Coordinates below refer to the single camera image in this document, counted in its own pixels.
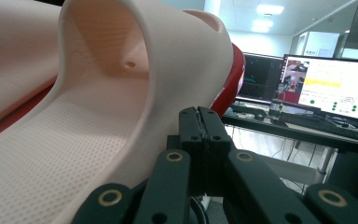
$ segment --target perforated foam surface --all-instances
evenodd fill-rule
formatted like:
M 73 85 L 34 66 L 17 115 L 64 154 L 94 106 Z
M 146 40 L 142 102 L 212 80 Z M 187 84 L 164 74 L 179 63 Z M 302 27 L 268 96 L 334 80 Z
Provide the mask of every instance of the perforated foam surface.
M 126 144 L 147 80 L 84 83 L 0 139 L 0 223 L 51 222 Z M 144 94 L 131 99 L 133 88 Z

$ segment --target computer monitor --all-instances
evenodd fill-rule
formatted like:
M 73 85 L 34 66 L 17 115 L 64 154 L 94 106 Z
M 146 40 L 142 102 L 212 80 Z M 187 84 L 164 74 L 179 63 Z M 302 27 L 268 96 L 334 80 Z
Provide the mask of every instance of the computer monitor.
M 269 104 L 280 81 L 282 57 L 243 53 L 245 76 L 237 99 Z
M 287 105 L 358 119 L 358 61 L 286 54 L 281 82 Z

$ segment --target keyboard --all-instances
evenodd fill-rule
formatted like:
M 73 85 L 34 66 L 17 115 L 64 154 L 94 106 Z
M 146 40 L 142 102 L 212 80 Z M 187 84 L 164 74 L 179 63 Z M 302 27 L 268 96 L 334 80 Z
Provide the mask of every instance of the keyboard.
M 266 111 L 260 108 L 246 107 L 241 105 L 231 105 L 231 109 L 236 113 L 253 114 L 255 116 L 261 114 L 264 117 L 267 116 Z
M 336 124 L 326 121 L 322 118 L 316 118 L 310 115 L 301 115 L 301 114 L 289 114 L 289 113 L 281 113 L 280 117 L 281 121 L 292 123 L 298 126 L 311 128 L 314 130 L 322 131 L 325 133 L 332 133 L 339 136 L 351 138 L 358 140 L 358 131 L 341 128 Z

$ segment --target ceiling light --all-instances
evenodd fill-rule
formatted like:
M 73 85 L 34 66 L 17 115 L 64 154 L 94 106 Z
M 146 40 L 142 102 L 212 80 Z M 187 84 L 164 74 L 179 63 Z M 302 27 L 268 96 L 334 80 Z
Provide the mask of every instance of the ceiling light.
M 254 26 L 271 27 L 273 24 L 274 24 L 273 21 L 261 21 L 261 20 L 254 21 Z
M 268 27 L 262 27 L 262 26 L 254 26 L 252 27 L 252 32 L 256 33 L 268 33 L 269 28 Z
M 271 14 L 278 15 L 283 12 L 284 7 L 282 6 L 273 6 L 273 5 L 258 5 L 257 13 L 260 14 Z

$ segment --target small hole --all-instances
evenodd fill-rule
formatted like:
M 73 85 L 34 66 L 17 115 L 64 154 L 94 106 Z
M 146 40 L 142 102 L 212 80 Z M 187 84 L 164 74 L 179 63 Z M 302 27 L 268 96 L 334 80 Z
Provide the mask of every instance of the small hole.
M 170 154 L 169 157 L 170 157 L 171 160 L 177 160 L 177 159 L 180 158 L 179 154 Z
M 127 62 L 126 63 L 126 67 L 128 67 L 128 68 L 133 68 L 133 67 L 135 67 L 135 63 L 132 63 L 132 62 Z
M 284 217 L 286 218 L 286 220 L 287 220 L 289 223 L 293 223 L 293 224 L 300 224 L 300 223 L 302 223 L 302 222 L 301 222 L 301 219 L 300 219 L 298 216 L 296 216 L 295 214 L 289 213 L 289 214 L 286 214 Z
M 116 199 L 117 199 L 117 194 L 115 194 L 115 193 L 106 194 L 103 197 L 103 200 L 106 201 L 106 202 L 112 202 L 112 201 L 114 201 Z
M 331 202 L 334 202 L 334 203 L 338 203 L 339 202 L 339 198 L 334 195 L 334 194 L 331 194 L 331 193 L 326 193 L 324 195 L 324 197 L 328 200 L 330 200 Z
M 152 221 L 155 224 L 162 224 L 167 222 L 167 216 L 162 213 L 156 213 L 152 216 Z
M 241 154 L 240 154 L 240 158 L 241 158 L 241 159 L 244 159 L 244 160 L 250 160 L 252 157 L 251 157 L 251 155 L 249 155 L 249 154 L 241 153 Z

